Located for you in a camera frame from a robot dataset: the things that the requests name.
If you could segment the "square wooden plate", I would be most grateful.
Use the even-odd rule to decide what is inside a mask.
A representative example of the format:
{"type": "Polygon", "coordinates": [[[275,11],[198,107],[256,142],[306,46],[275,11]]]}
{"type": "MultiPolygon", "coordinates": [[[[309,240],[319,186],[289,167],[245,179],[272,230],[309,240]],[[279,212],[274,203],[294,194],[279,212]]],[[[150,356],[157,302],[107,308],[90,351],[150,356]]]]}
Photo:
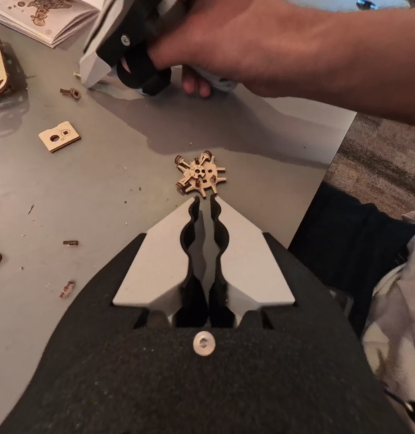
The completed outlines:
{"type": "Polygon", "coordinates": [[[68,121],[39,133],[38,137],[51,153],[57,152],[81,139],[78,132],[68,121]]]}

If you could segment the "person's right hand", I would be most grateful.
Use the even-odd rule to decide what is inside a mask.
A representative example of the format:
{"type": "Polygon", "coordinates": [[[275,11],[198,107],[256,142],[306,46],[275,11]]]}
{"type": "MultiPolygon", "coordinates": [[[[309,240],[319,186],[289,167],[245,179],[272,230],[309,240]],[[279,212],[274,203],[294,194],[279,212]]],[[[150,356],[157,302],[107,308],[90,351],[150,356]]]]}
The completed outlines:
{"type": "Polygon", "coordinates": [[[204,69],[264,97],[298,95],[309,10],[285,1],[194,1],[188,15],[148,45],[157,69],[182,65],[187,94],[212,85],[204,69]]]}

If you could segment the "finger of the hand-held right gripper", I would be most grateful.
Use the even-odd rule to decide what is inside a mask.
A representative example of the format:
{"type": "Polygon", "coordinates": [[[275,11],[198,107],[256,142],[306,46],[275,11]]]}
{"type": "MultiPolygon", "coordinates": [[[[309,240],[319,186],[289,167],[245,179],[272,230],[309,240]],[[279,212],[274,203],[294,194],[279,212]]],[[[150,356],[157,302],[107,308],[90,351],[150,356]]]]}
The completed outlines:
{"type": "Polygon", "coordinates": [[[95,85],[112,69],[109,55],[99,54],[99,48],[118,28],[123,12],[123,0],[107,0],[96,17],[80,59],[80,80],[87,89],[95,85]]]}

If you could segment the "dark blue jeans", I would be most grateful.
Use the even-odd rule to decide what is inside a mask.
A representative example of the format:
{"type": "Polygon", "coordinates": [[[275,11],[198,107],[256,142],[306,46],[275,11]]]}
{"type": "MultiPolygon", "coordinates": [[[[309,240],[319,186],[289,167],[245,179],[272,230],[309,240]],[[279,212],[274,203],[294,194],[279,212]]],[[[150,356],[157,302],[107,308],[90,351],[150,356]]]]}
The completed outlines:
{"type": "Polygon", "coordinates": [[[414,236],[415,223],[393,219],[323,182],[288,250],[324,285],[353,298],[349,322],[361,336],[374,287],[406,262],[414,236]]]}

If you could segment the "wooden spiked gear disc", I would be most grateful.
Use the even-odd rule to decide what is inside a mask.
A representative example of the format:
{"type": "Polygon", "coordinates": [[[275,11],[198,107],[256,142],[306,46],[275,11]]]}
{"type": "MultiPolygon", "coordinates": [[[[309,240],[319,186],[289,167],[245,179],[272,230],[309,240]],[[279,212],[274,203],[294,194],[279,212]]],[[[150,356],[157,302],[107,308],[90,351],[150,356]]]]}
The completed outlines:
{"type": "Polygon", "coordinates": [[[212,155],[211,162],[204,167],[199,166],[199,157],[195,157],[189,164],[194,167],[194,170],[182,172],[182,178],[193,178],[194,189],[202,198],[206,198],[206,190],[211,189],[212,193],[216,195],[217,185],[221,182],[226,182],[226,178],[221,176],[221,173],[226,171],[226,168],[217,166],[215,157],[212,155]]]}

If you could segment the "grey desk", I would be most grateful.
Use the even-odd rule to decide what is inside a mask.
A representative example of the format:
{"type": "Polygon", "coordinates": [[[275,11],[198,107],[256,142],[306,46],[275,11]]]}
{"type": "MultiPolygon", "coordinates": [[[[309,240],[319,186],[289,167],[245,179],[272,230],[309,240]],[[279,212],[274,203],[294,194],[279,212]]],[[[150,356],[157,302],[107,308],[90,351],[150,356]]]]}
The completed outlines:
{"type": "Polygon", "coordinates": [[[311,130],[281,111],[286,96],[243,84],[188,96],[176,76],[154,97],[70,102],[57,87],[77,47],[13,43],[33,81],[27,113],[10,112],[22,125],[0,137],[0,433],[410,433],[329,290],[275,239],[289,244],[324,176],[324,124],[311,130]],[[51,153],[38,134],[65,121],[81,139],[51,153]],[[226,182],[205,199],[179,193],[176,156],[205,150],[226,182]],[[292,306],[211,326],[211,195],[264,232],[292,306]],[[144,234],[194,197],[205,325],[114,306],[144,234]]]}

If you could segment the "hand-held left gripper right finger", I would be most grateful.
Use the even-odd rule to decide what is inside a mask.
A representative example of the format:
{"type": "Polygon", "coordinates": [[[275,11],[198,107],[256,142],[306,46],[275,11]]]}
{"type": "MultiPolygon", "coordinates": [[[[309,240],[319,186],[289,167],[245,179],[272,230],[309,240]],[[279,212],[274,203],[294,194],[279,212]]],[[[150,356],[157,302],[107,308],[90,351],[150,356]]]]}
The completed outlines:
{"type": "Polygon", "coordinates": [[[292,306],[295,297],[264,232],[219,196],[210,196],[219,248],[209,291],[212,327],[235,327],[249,311],[292,306]]]}

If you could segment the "white shirt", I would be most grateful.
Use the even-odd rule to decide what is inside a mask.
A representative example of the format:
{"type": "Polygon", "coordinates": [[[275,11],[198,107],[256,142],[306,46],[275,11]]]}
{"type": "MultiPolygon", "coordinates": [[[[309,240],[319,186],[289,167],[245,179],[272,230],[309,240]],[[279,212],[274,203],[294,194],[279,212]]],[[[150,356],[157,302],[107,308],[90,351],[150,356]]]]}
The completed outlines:
{"type": "MultiPolygon", "coordinates": [[[[402,218],[415,224],[415,211],[402,218]]],[[[394,408],[415,433],[415,236],[407,252],[406,263],[373,290],[362,345],[394,408]]]]}

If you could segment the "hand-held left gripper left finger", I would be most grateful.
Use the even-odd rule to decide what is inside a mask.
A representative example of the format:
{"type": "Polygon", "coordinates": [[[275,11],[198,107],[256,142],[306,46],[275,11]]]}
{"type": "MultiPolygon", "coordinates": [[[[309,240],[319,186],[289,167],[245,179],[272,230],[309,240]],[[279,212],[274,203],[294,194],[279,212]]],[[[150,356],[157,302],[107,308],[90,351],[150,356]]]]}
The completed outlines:
{"type": "Polygon", "coordinates": [[[199,197],[187,200],[144,234],[114,306],[160,311],[176,327],[205,325],[208,303],[189,253],[199,205],[199,197]]]}

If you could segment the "instruction booklet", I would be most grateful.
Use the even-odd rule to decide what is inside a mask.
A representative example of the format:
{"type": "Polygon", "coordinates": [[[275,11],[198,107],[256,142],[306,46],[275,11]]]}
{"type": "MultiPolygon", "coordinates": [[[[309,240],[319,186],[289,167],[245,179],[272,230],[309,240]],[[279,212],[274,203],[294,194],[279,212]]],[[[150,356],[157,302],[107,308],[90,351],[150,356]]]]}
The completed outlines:
{"type": "Polygon", "coordinates": [[[103,0],[0,0],[0,24],[50,48],[94,20],[103,0]]]}

